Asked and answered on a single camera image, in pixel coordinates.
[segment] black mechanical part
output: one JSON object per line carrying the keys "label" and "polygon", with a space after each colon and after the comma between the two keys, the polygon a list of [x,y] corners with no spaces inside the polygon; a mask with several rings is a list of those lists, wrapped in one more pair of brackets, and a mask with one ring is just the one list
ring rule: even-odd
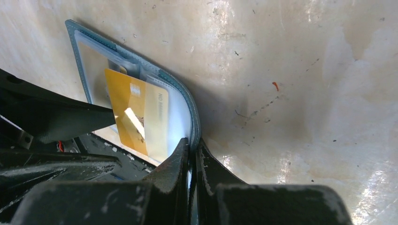
{"label": "black mechanical part", "polygon": [[0,149],[0,222],[9,222],[26,193],[46,180],[95,180],[120,168],[115,157]]}
{"label": "black mechanical part", "polygon": [[351,224],[341,198],[325,186],[248,185],[210,153],[197,152],[199,224]]}
{"label": "black mechanical part", "polygon": [[115,170],[114,172],[99,178],[99,180],[140,180],[156,168],[153,164],[148,163],[147,161],[93,133],[79,136],[78,138],[75,138],[75,141],[77,139],[80,140],[81,145],[83,146],[79,147],[80,151],[85,150],[90,154],[117,157],[122,163],[122,167],[119,170]]}
{"label": "black mechanical part", "polygon": [[2,142],[17,144],[24,149],[29,149],[33,136],[20,129],[11,121],[0,115],[0,134],[4,135]]}
{"label": "black mechanical part", "polygon": [[76,141],[75,141],[76,139],[77,138],[72,138],[70,140],[60,142],[61,145],[62,145],[63,152],[66,152],[66,153],[80,153],[80,149],[77,146]]}
{"label": "black mechanical part", "polygon": [[142,181],[43,182],[23,199],[13,225],[187,224],[188,139]]}
{"label": "black mechanical part", "polygon": [[[13,127],[0,129],[0,222],[12,218],[12,224],[351,224],[333,190],[248,185],[215,159],[203,140],[189,156],[188,140],[182,139],[155,168],[86,134],[114,124],[112,110],[60,96],[3,70],[0,115],[33,140],[27,150],[17,144],[20,133],[10,130]],[[55,153],[56,143],[68,140],[80,153]]]}
{"label": "black mechanical part", "polygon": [[56,94],[1,69],[0,115],[44,144],[115,124],[112,109]]}

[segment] red wire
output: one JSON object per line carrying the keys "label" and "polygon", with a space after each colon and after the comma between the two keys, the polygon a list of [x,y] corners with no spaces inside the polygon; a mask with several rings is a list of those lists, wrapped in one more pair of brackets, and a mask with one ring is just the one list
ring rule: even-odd
{"label": "red wire", "polygon": [[58,146],[60,147],[61,152],[63,152],[63,146],[61,141],[58,141]]}

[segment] dirty white surface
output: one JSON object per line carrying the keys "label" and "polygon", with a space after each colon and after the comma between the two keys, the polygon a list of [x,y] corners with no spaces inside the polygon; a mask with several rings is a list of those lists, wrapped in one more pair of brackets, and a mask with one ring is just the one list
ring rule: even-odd
{"label": "dirty white surface", "polygon": [[397,11],[396,0],[5,0],[0,68],[85,101],[64,21],[88,24],[188,86],[206,143],[238,177],[327,185],[354,224],[387,225],[398,220]]}

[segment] gold credit card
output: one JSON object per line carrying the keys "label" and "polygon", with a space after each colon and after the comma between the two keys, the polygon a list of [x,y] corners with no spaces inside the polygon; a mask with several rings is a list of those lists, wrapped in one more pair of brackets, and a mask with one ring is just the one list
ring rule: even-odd
{"label": "gold credit card", "polygon": [[167,91],[108,68],[105,77],[120,141],[155,160],[165,160]]}

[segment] card holder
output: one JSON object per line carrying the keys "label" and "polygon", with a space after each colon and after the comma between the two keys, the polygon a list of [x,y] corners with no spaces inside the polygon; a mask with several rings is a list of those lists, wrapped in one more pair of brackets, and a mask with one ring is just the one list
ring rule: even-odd
{"label": "card holder", "polygon": [[192,95],[179,80],[144,57],[73,20],[65,21],[65,25],[87,102],[111,107],[103,75],[105,68],[163,87],[171,93],[168,130],[174,135],[169,137],[168,154],[182,137],[188,137],[192,150],[197,148],[201,136],[198,109]]}

